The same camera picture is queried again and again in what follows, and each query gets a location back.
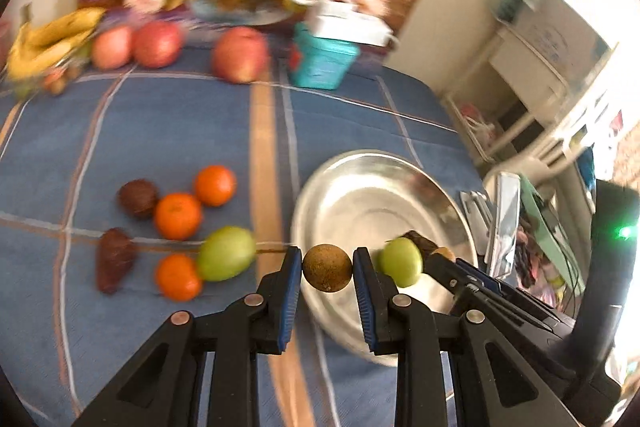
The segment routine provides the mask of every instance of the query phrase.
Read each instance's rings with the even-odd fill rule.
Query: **banana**
[[[72,49],[91,35],[87,30],[72,37],[62,39],[47,48],[37,48],[29,44],[31,24],[25,23],[18,32],[14,45],[9,50],[7,70],[12,80],[22,80],[44,73],[62,60]]]
[[[49,48],[62,39],[93,30],[104,15],[103,8],[82,8],[31,30],[26,43],[34,48]]]

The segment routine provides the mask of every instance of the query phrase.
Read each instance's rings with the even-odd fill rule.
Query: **plaid tablecloth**
[[[194,174],[224,164],[238,176],[227,205],[207,209],[187,248],[223,225],[281,245],[300,187],[325,160],[380,149],[420,166],[458,199],[481,181],[436,97],[392,70],[348,74],[332,92],[289,85],[273,74],[251,86],[209,76],[209,54],[187,49],[161,71],[88,71],[58,99],[0,98],[0,365],[43,427],[70,425],[140,344],[177,309],[224,309],[277,269],[258,256],[238,277],[207,283],[186,305],[159,295],[161,255],[183,250],[114,203],[118,188],[149,178],[163,193],[190,190]],[[95,288],[97,238],[123,227],[141,252],[123,288]],[[390,427],[396,370],[348,353],[313,324],[304,305],[284,357],[259,362],[266,427]]]

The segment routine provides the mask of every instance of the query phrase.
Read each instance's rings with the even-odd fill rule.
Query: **teal container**
[[[359,54],[357,44],[314,37],[299,22],[289,55],[290,78],[297,87],[336,89]]]

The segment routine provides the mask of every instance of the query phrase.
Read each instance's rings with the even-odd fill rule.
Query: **green fruit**
[[[422,273],[422,255],[411,239],[398,237],[389,241],[378,256],[378,265],[396,286],[406,288],[418,282]]]
[[[223,227],[207,237],[196,263],[204,280],[223,281],[242,273],[254,259],[252,233],[239,227]]]

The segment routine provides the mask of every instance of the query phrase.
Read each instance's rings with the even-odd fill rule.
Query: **orange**
[[[193,190],[202,203],[220,206],[234,197],[236,175],[222,165],[211,165],[198,172]]]
[[[191,194],[168,194],[156,205],[154,222],[165,239],[184,241],[198,231],[202,205]]]
[[[202,291],[195,261],[183,253],[167,255],[156,267],[156,284],[174,301],[190,301]]]

